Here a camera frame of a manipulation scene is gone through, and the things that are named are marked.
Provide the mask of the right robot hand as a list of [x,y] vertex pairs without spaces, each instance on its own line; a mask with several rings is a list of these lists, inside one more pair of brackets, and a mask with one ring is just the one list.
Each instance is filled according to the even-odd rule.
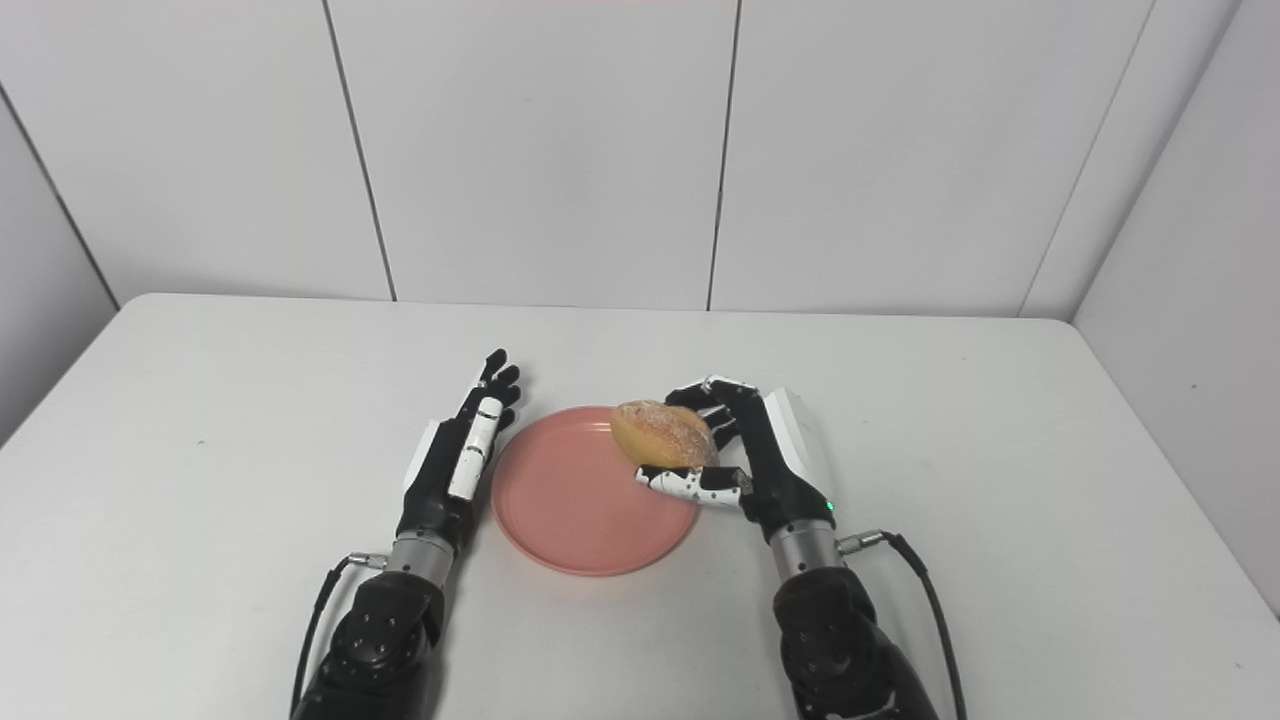
[[634,475],[640,486],[690,503],[737,509],[768,543],[803,530],[835,533],[835,506],[826,496],[829,474],[818,443],[806,437],[794,395],[709,375],[671,391],[666,402],[707,420],[717,448],[740,442],[748,465],[641,465]]

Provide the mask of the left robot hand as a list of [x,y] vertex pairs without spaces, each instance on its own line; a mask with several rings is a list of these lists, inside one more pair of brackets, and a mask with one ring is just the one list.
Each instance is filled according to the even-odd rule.
[[520,368],[504,348],[484,361],[458,411],[424,436],[410,469],[396,536],[434,537],[454,555],[474,537],[480,480],[499,434],[516,419]]

